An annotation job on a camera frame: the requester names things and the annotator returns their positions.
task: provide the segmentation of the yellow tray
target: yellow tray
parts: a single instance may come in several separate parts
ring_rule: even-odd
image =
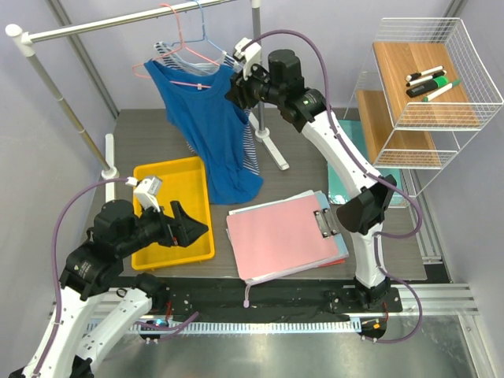
[[[209,260],[215,256],[212,220],[208,189],[206,187],[205,165],[199,157],[140,165],[133,170],[133,176],[143,180],[146,176],[157,176],[163,180],[157,193],[157,201],[164,207],[166,215],[173,217],[170,201],[179,201],[187,215],[208,226],[208,232],[187,248],[181,246],[160,246],[152,243],[133,254],[134,270],[158,269],[166,266],[187,264]],[[139,216],[142,206],[133,198],[133,209]]]

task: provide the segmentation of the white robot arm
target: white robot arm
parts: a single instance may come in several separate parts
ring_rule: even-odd
[[[235,47],[235,57],[241,59],[243,68],[232,76],[226,98],[241,109],[252,108],[258,102],[277,106],[282,117],[313,143],[338,173],[352,198],[336,212],[343,227],[351,232],[354,243],[358,298],[366,309],[381,305],[382,298],[390,289],[390,280],[376,263],[379,261],[383,268],[381,243],[376,257],[373,236],[381,232],[392,190],[363,174],[357,166],[354,159],[366,167],[370,175],[380,176],[341,129],[335,115],[328,114],[324,96],[315,89],[305,87],[301,64],[295,53],[291,50],[273,51],[268,56],[269,71],[266,71],[258,64],[261,61],[260,46],[249,42],[249,39],[243,39]],[[335,137],[329,116],[353,158]],[[392,176],[383,179],[396,185]]]
[[[88,239],[66,260],[61,273],[61,305],[54,311],[47,330],[30,362],[9,378],[88,378],[124,332],[152,308],[167,302],[166,285],[143,273],[123,301],[92,332],[82,337],[113,280],[123,271],[123,259],[137,250],[159,243],[189,246],[208,227],[190,218],[177,202],[171,203],[173,217],[163,214],[155,195],[161,186],[157,177],[138,182],[134,195],[143,207],[137,217],[125,200],[107,202],[87,230]]]

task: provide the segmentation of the clothing rack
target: clothing rack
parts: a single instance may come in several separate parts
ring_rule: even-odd
[[[201,5],[201,7],[208,7],[234,1],[236,0],[199,0],[199,5]],[[252,15],[254,22],[254,36],[257,36],[261,33],[261,19],[259,13],[260,3],[261,0],[251,0],[253,10]],[[97,148],[93,139],[87,133],[86,128],[83,126],[77,115],[74,113],[72,107],[68,104],[63,94],[57,88],[56,84],[50,77],[50,74],[46,71],[42,62],[37,57],[35,50],[33,48],[33,44],[48,41],[51,39],[67,37],[69,35],[77,35],[86,32],[93,32],[95,30],[111,28],[118,25],[130,24],[137,21],[149,20],[151,18],[168,16],[169,14],[173,14],[172,9],[175,10],[176,12],[187,12],[189,10],[199,9],[199,6],[197,2],[184,2],[178,5],[174,5],[172,8],[163,6],[161,8],[147,10],[144,12],[137,12],[125,16],[109,18],[107,20],[89,22],[87,24],[69,25],[50,31],[42,31],[39,33],[29,33],[27,31],[23,31],[23,29],[16,24],[10,24],[7,25],[6,27],[6,34],[13,39],[17,47],[20,49],[21,53],[28,59],[31,66],[39,74],[40,79],[44,82],[47,89],[49,89],[51,94],[54,96],[54,98],[56,99],[57,103],[59,104],[59,106],[61,107],[67,118],[76,128],[77,132],[80,134],[83,141],[90,149],[91,153],[100,162],[101,166],[103,167],[102,177],[104,179],[118,177],[119,175],[113,163],[113,137],[111,135],[106,136],[106,155],[104,157],[99,148]],[[274,147],[274,151],[273,152],[270,151],[270,154],[275,158],[275,156],[278,156],[280,153],[275,148],[274,144],[272,144],[271,139],[269,139],[269,130],[264,125],[264,109],[260,108],[259,112],[260,112],[259,113],[260,121],[258,122],[257,119],[255,121],[253,119],[250,119],[250,122],[254,126],[254,128],[256,128],[256,136],[258,140],[262,141],[269,150],[271,145]],[[285,162],[284,165],[281,160],[280,161],[276,160],[280,169],[282,169],[281,165],[285,166],[287,164],[287,162]],[[113,193],[110,192],[109,195],[106,195],[107,200],[110,198],[110,195],[113,195]]]

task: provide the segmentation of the pink clipboard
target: pink clipboard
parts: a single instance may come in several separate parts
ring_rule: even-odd
[[[310,195],[228,216],[239,277],[282,276],[340,258],[334,240],[321,235],[313,215],[319,209]]]

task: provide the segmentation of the light purple wall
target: light purple wall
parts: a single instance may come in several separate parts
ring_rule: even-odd
[[[63,1],[74,23],[153,9],[157,2],[121,0]],[[305,33],[319,46],[328,65],[332,104],[346,106],[354,90],[363,61],[371,48],[383,17],[441,17],[450,0],[264,0],[261,7],[262,31],[290,28]],[[250,1],[204,9],[208,36],[221,48],[231,51],[244,36],[252,35]],[[180,15],[185,39],[201,36],[197,10]],[[154,56],[153,44],[178,38],[173,16],[94,31],[83,35],[83,42],[119,109],[162,108],[163,103],[150,80],[132,74],[132,66]],[[306,84],[322,89],[321,69],[310,48],[295,37],[273,36],[264,42],[264,54],[291,48],[302,60]],[[198,52],[216,58],[218,52],[206,44],[191,44]],[[199,58],[191,57],[198,62]]]
[[[469,1],[461,18],[481,60],[504,93],[504,2]],[[487,335],[498,376],[504,376],[504,111],[426,189],[453,279],[469,283]]]
[[[45,2],[0,2],[0,376],[28,363],[39,344],[54,298],[54,222],[66,201],[99,174],[97,161],[3,33],[11,23],[29,31],[57,28]],[[103,146],[113,120],[69,44],[49,41],[35,48],[91,137]],[[65,219],[60,267],[82,235],[90,204],[87,196]]]

